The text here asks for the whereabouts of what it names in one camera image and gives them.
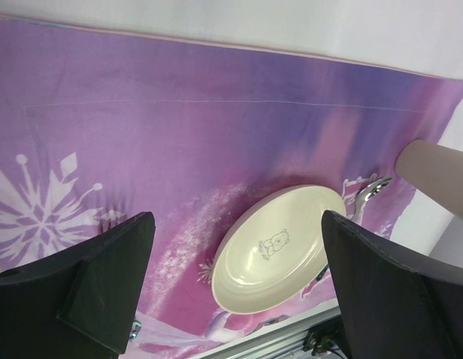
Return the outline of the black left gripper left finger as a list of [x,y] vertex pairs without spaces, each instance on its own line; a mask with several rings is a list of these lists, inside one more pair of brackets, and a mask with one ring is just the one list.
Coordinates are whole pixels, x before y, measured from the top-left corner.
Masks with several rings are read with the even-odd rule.
[[0,358],[118,358],[156,231],[150,212],[0,274]]

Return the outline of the silver spoon green handle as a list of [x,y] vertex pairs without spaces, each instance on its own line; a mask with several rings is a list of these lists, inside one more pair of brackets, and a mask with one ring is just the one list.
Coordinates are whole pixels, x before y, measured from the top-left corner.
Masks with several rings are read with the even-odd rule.
[[342,199],[346,207],[346,217],[362,224],[364,208],[367,203],[392,181],[391,176],[378,178],[376,174],[370,177],[358,177],[355,180],[343,181]]

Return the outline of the cream round plate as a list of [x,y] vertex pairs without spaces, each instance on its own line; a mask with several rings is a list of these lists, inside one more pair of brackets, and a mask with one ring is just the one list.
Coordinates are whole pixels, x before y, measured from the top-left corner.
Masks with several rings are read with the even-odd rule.
[[320,185],[276,191],[243,213],[213,260],[212,295],[223,310],[270,310],[304,289],[328,264],[322,215],[346,211],[341,196]]

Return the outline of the cream beige cup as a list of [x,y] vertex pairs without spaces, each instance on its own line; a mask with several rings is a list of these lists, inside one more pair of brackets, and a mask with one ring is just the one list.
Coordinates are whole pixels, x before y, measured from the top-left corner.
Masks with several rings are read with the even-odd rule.
[[416,140],[399,154],[395,172],[463,220],[463,152]]

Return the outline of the purple Elsa placemat cloth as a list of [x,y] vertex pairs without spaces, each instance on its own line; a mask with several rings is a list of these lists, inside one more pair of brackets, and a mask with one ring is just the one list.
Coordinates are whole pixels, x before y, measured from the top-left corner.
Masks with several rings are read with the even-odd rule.
[[0,19],[0,268],[152,212],[126,357],[198,355],[335,297],[326,274],[273,310],[222,310],[213,257],[245,210],[301,184],[352,209],[462,99],[459,80]]

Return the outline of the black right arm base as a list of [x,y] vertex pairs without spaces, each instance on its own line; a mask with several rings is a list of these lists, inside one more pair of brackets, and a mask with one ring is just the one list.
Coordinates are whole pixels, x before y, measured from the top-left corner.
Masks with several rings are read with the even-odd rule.
[[339,358],[352,359],[342,316],[336,316],[310,328],[304,338],[303,351],[310,352],[314,357],[335,354]]

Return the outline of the pink fork patterned handle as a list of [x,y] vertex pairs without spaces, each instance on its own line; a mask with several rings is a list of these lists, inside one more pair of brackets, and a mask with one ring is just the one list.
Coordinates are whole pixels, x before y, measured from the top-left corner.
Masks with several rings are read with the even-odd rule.
[[[107,219],[107,220],[101,221],[98,226],[98,234],[103,234],[104,232],[110,230],[111,228],[118,225],[119,223],[120,221],[118,219]],[[130,342],[136,340],[139,332],[141,331],[141,328],[142,328],[141,322],[137,319],[137,317],[135,317],[132,322],[132,327],[131,327],[130,334],[129,334]]]

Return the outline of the aluminium front rail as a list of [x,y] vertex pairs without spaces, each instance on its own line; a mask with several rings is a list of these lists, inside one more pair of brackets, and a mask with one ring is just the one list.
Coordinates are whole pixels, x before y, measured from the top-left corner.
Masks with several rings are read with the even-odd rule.
[[312,358],[304,350],[307,332],[340,314],[337,299],[323,302],[311,310],[266,326],[233,343],[209,350],[199,358]]

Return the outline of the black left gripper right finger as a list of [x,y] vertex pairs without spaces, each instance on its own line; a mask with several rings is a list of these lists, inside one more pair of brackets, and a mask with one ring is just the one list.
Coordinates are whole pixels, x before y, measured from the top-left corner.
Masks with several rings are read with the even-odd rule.
[[327,210],[322,238],[350,358],[463,358],[463,269]]

